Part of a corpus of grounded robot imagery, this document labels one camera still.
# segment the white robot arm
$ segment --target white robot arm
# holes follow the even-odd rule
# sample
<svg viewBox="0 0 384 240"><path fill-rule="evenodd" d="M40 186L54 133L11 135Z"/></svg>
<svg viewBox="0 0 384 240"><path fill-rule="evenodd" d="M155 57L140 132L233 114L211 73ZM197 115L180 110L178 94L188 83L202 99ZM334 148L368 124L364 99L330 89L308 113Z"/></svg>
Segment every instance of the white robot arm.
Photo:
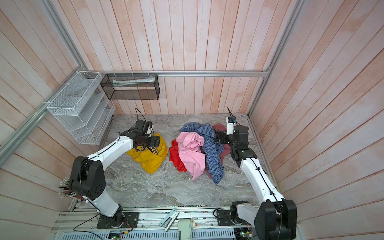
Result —
<svg viewBox="0 0 384 240"><path fill-rule="evenodd" d="M120 133L115 141L87 157L77 157L73 163L69 189L94 205L112 228L121 227L124 215L122 207L104 190L104 171L134 147L158 147L160 138L151 135L152 123L136 120L135 126Z"/></svg>
<svg viewBox="0 0 384 240"><path fill-rule="evenodd" d="M247 221L261 240L285 240L296 237L297 208L275 188L262 169L256 154L248 147L248 127L239 125L232 114L227 117L227 130L216 131L216 141L228 143L232 159L248 177L259 200L256 208L249 202L233 202L233 222Z"/></svg>

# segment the clothing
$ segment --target clothing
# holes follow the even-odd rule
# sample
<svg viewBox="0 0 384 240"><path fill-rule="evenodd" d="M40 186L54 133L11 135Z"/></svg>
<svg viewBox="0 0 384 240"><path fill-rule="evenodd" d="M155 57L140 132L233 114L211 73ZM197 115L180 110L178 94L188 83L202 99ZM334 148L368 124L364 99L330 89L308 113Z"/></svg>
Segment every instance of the clothing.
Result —
<svg viewBox="0 0 384 240"><path fill-rule="evenodd" d="M179 157L185 168L196 180L205 169L205 154L200 152L200 146L204 145L204 138L196 132L182 132L176 138L179 144Z"/></svg>
<svg viewBox="0 0 384 240"><path fill-rule="evenodd" d="M172 141L172 147L169 148L169 160L173 162L179 172L187 171L184 166L184 163L179 157L179 144L177 143L176 139Z"/></svg>
<svg viewBox="0 0 384 240"><path fill-rule="evenodd" d="M166 156L168 155L168 147L164 141L164 139L160 136L160 134L155 133L154 136L160 137L159 147L156 148L157 154L151 152L150 149L145 149L141 146L137 147L138 150L145 149L144 151L137 151L132 148L127 152L128 155L132 156L133 161L139 162L141 167L147 173L154 173L160 167L161 163L164 161Z"/></svg>
<svg viewBox="0 0 384 240"><path fill-rule="evenodd" d="M213 129L216 129L216 130L219 130L219 131L226 131L226 130L227 130L227 128L224 127L224 125L221 124L221 123L218 123L218 124L212 126L212 128L213 128ZM224 157L225 157L226 155L229 155L229 154L230 154L230 149L231 149L231 147L230 147L228 144L224 144L223 147L224 147L224 151L220 154L220 160L221 160L221 163L223 163L223 161L224 161ZM212 179L211 175L209 174L208 169L205 169L205 172L206 172L206 174L208 175L208 177L209 177L210 179Z"/></svg>
<svg viewBox="0 0 384 240"><path fill-rule="evenodd" d="M220 160L220 154L224 151L224 147L219 142L215 142L215 130L208 123L187 122L180 131L196 132L204 138L202 148L207 158L207 169L212 176L213 182L218 184L224 176L224 167Z"/></svg>

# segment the dark red cloth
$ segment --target dark red cloth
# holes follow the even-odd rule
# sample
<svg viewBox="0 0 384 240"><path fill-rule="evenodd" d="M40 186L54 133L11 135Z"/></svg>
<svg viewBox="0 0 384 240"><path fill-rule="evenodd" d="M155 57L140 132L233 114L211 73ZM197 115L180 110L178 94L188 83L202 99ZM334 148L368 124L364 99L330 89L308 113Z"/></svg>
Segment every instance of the dark red cloth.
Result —
<svg viewBox="0 0 384 240"><path fill-rule="evenodd" d="M218 123L218 124L212 126L212 128L213 129L217 129L219 131L226 131L227 130L227 128L223 124L221 124L221 123ZM223 163L223 161L224 161L224 156L230 154L230 151L229 151L230 149L231 148L229 147L228 144L224 144L224 151L220 154L221 163ZM205 169L205 172L207 173L208 177L210 179L212 179L211 175L208 172L208 169Z"/></svg>
<svg viewBox="0 0 384 240"><path fill-rule="evenodd" d="M173 162L179 172L187 172L184 163L179 157L179 144L176 142L176 139L172 141L172 147L169 148L169 160Z"/></svg>

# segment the marble floor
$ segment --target marble floor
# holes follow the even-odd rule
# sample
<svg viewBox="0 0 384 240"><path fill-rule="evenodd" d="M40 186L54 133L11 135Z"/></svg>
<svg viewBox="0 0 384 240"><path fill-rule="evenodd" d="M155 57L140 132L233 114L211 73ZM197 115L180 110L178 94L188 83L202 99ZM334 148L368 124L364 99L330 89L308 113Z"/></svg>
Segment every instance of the marble floor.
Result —
<svg viewBox="0 0 384 240"><path fill-rule="evenodd" d="M227 114L192 115L146 115L153 122L153 129L171 146L171 141L179 135L179 129L186 122L222 123ZM249 126L246 114L235 114L241 125ZM118 132L129 129L136 116L117 116L108 134L105 145L118 137ZM250 147L260 156L255 138L249 130ZM140 163L123 154L105 171L107 192L123 207L176 206L176 205L230 205L233 201L246 200L257 204L258 200L245 174L228 155L224 159L224 177L214 184L204 172L192 181L188 172L178 172L169 153L159 169L148 174Z"/></svg>

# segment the pink shirt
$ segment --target pink shirt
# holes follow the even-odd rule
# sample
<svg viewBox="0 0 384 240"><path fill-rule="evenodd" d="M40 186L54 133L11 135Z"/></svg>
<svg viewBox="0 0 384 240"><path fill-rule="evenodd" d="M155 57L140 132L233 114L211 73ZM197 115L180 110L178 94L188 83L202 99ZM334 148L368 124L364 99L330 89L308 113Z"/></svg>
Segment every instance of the pink shirt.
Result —
<svg viewBox="0 0 384 240"><path fill-rule="evenodd" d="M182 132L176 141L179 144L181 161L192 175L192 180L197 179L205 169L205 154L200 152L200 146L204 145L204 138L196 132Z"/></svg>

